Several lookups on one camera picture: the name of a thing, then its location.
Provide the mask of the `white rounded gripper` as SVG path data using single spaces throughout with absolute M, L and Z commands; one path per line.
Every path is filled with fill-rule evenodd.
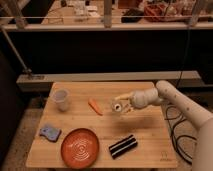
M 128 100 L 130 104 L 124 107 L 124 112 L 129 113 L 135 109 L 143 109 L 148 105 L 155 105 L 160 102 L 158 91 L 156 88 L 151 88 L 143 91 L 134 91 L 133 93 L 121 94 L 114 98 L 115 100 Z

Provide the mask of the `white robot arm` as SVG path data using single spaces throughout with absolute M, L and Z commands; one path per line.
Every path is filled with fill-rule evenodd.
M 198 131 L 192 171 L 213 171 L 213 113 L 181 93 L 170 82 L 160 80 L 154 88 L 137 90 L 115 97 L 129 100 L 133 109 L 158 105 L 164 100 L 174 104 Z

